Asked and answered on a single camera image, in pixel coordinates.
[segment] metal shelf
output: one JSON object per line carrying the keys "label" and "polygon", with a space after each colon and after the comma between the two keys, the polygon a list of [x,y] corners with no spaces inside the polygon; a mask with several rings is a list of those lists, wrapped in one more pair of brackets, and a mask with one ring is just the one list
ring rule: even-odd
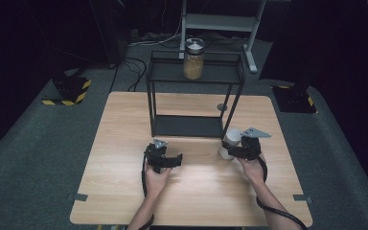
{"label": "metal shelf", "polygon": [[[202,76],[198,80],[188,80],[183,74],[183,60],[179,51],[151,51],[147,72],[147,87],[149,99],[149,115],[151,136],[194,136],[223,138],[229,127],[238,99],[244,85],[246,57],[243,53],[206,52],[204,54]],[[202,83],[228,85],[222,107],[226,107],[232,94],[233,86],[237,86],[236,96],[226,120],[222,124],[222,110],[219,116],[182,116],[157,114],[155,85],[163,82]]]}
{"label": "metal shelf", "polygon": [[252,32],[255,17],[187,13],[186,28]]}

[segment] black cable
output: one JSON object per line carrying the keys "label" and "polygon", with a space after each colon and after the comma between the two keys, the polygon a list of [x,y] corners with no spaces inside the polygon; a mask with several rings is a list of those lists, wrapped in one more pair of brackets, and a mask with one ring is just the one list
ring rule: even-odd
{"label": "black cable", "polygon": [[66,52],[66,51],[63,51],[63,50],[61,50],[61,49],[59,49],[59,48],[57,48],[57,47],[55,47],[55,46],[51,45],[51,44],[48,44],[48,46],[49,46],[50,48],[52,48],[53,50],[56,50],[56,51],[61,52],[61,53],[65,54],[65,55],[71,56],[71,57],[73,57],[73,58],[79,58],[79,59],[81,59],[81,60],[85,60],[85,61],[88,61],[88,62],[91,62],[91,63],[94,63],[94,64],[109,65],[109,63],[98,62],[98,61],[93,60],[93,59],[89,59],[89,58],[86,58],[86,57],[82,57],[82,56],[78,56],[78,55],[74,55],[74,54],[68,53],[68,52]]}
{"label": "black cable", "polygon": [[[257,159],[259,160],[259,162],[260,162],[260,164],[261,164],[261,166],[262,166],[262,168],[264,170],[264,182],[265,182],[266,179],[267,179],[267,164],[265,163],[265,161],[260,156],[258,156]],[[294,215],[292,215],[290,213],[287,213],[287,212],[284,212],[284,211],[281,211],[281,210],[272,208],[272,207],[265,206],[265,205],[263,205],[261,203],[261,201],[259,200],[258,197],[256,197],[256,201],[257,201],[259,207],[261,207],[262,209],[267,210],[268,212],[271,212],[271,213],[280,215],[280,216],[282,216],[284,218],[291,219],[292,221],[294,221],[295,223],[297,223],[298,225],[300,225],[300,227],[303,230],[308,230],[307,226],[303,223],[303,221],[301,221],[296,216],[294,216]]]}
{"label": "black cable", "polygon": [[143,76],[145,75],[145,73],[146,73],[147,65],[146,65],[146,63],[145,63],[144,61],[142,61],[141,59],[138,59],[138,58],[134,58],[134,57],[125,57],[125,58],[140,61],[140,62],[143,64],[143,66],[144,66],[144,70],[143,70],[143,72],[142,72],[142,73],[140,73],[140,71],[139,71],[139,73],[138,73],[138,72],[135,72],[135,73],[137,73],[137,74],[138,74],[138,78],[137,78],[136,82],[135,82],[134,84],[132,84],[132,85],[128,88],[128,90],[127,90],[127,92],[129,92],[129,91],[130,91],[130,89],[133,87],[133,92],[136,92],[136,87],[137,87],[137,85],[139,84],[140,80],[142,79],[142,77],[143,77]]}
{"label": "black cable", "polygon": [[[135,74],[137,74],[138,76],[140,75],[140,71],[142,70],[137,64],[135,64],[135,63],[133,63],[133,62],[130,62],[130,61],[127,61],[127,60],[124,60],[124,64],[127,66],[127,68],[131,71],[131,72],[133,72],[133,73],[135,73]],[[134,70],[132,70],[131,68],[130,68],[130,65],[129,64],[133,64],[133,65],[135,65],[136,66],[136,68],[139,70],[138,72],[137,71],[134,71]]]}
{"label": "black cable", "polygon": [[116,80],[116,74],[118,74],[118,70],[119,70],[119,66],[116,66],[115,67],[115,74],[113,75],[112,84],[110,85],[110,88],[109,88],[109,93],[112,92],[113,85],[115,84],[115,80]]}
{"label": "black cable", "polygon": [[[143,154],[143,164],[142,164],[142,187],[143,187],[143,194],[146,195],[148,194],[148,188],[146,185],[146,171],[145,171],[145,165],[146,165],[146,154]],[[145,230],[147,228],[149,228],[154,222],[154,215],[151,215],[151,218],[149,219],[149,221],[147,223],[145,223],[145,225],[143,225],[141,228],[139,228],[139,230]]]}

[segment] gray carpet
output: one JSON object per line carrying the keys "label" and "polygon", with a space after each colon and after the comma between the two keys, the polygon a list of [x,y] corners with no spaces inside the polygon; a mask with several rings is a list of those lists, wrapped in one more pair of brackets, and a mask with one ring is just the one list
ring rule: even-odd
{"label": "gray carpet", "polygon": [[[259,70],[270,47],[263,41],[253,47]],[[237,42],[212,45],[209,50],[236,52],[240,48]],[[147,62],[150,49],[167,48],[134,46],[126,55]],[[140,62],[127,61],[143,70]],[[91,79],[92,84],[78,105],[42,105],[41,98],[54,94],[54,86],[48,82],[0,141],[0,229],[97,229],[97,225],[70,222],[72,196],[80,185],[108,93],[127,91],[136,82],[138,75],[127,64],[119,66],[113,87],[115,69],[87,69],[82,76]],[[310,229],[368,229],[368,179],[320,93],[314,88],[308,90],[317,114],[281,113],[270,85],[290,83],[259,80],[259,74],[247,76],[242,93],[272,99],[303,191],[313,201],[309,204],[313,218]],[[145,79],[139,82],[137,91],[146,91]],[[224,93],[205,85],[173,84],[160,91]]]}

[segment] wooden table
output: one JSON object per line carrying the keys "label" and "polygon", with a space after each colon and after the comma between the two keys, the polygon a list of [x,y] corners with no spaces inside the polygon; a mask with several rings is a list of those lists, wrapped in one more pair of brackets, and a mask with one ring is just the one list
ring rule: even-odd
{"label": "wooden table", "polygon": [[[156,97],[160,114],[199,116],[219,114],[217,104],[224,98],[162,93]],[[303,192],[271,100],[241,96],[229,128],[234,127],[254,127],[272,135],[260,139],[268,166],[266,184],[289,212],[307,226],[312,225],[307,202],[293,198]],[[184,158],[182,166],[172,170],[155,211],[154,225],[266,225],[240,163],[219,156],[220,139],[157,138],[169,142],[168,156],[183,153]],[[129,224],[144,197],[141,170],[149,143],[147,94],[111,93],[78,191],[87,199],[75,201],[70,220],[76,224]]]}

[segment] hand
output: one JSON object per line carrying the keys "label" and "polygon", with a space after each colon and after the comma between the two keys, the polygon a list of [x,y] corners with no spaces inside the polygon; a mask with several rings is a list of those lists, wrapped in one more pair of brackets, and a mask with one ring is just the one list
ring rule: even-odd
{"label": "hand", "polygon": [[172,169],[165,169],[163,172],[157,173],[153,170],[153,167],[146,162],[145,170],[148,196],[158,197],[163,191]]}
{"label": "hand", "polygon": [[[260,154],[260,157],[265,161],[265,157],[263,156],[262,153]],[[254,159],[251,161],[247,161],[246,159],[242,159],[239,157],[237,157],[237,159],[239,160],[239,162],[241,162],[241,166],[243,167],[243,173],[246,176],[249,183],[252,184],[252,186],[265,183],[264,171],[258,159]]]}

